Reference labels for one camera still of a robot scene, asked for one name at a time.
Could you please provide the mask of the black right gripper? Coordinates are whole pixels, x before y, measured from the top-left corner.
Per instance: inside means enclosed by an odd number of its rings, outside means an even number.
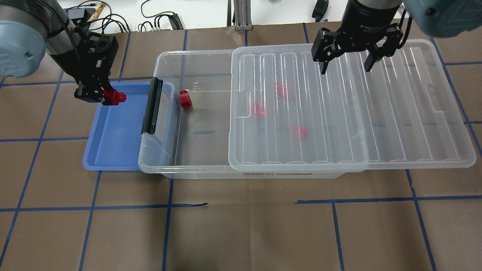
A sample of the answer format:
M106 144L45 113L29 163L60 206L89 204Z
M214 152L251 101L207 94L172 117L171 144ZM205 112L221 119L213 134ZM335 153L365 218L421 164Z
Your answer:
M393 56L404 45L401 23L392 23L401 4L401 0L349 0L339 29L321 28L312 44L320 73L325 75L330 61L348 52L368 50L365 72L383 57Z

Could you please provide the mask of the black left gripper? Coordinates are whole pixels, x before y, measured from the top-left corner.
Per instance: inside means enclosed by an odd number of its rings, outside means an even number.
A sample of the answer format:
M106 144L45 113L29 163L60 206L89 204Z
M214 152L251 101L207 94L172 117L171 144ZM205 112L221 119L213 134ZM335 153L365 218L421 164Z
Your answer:
M103 90L113 90L110 75L119 49L117 37L86 31L78 26L74 33L80 37L77 50L81 62L80 74L74 76L78 84L74 97L89 103L104 103Z

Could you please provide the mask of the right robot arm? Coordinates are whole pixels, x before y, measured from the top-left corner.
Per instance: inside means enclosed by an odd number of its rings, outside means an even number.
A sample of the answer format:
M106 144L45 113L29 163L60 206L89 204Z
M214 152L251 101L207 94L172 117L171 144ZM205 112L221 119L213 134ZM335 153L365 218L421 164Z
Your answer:
M312 60L325 74L334 58L367 51L363 67L370 72L405 45L413 22L429 37L451 38L478 29L481 10L480 0L349 0L339 29L318 31Z

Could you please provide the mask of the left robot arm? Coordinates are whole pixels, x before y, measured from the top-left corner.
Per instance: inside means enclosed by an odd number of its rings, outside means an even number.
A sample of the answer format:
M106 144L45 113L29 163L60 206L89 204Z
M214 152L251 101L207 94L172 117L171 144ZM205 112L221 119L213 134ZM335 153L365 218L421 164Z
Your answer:
M35 73L45 54L77 84L74 97L117 106L127 99L110 84L119 48L115 36L84 30L55 0L2 0L0 73L24 78Z

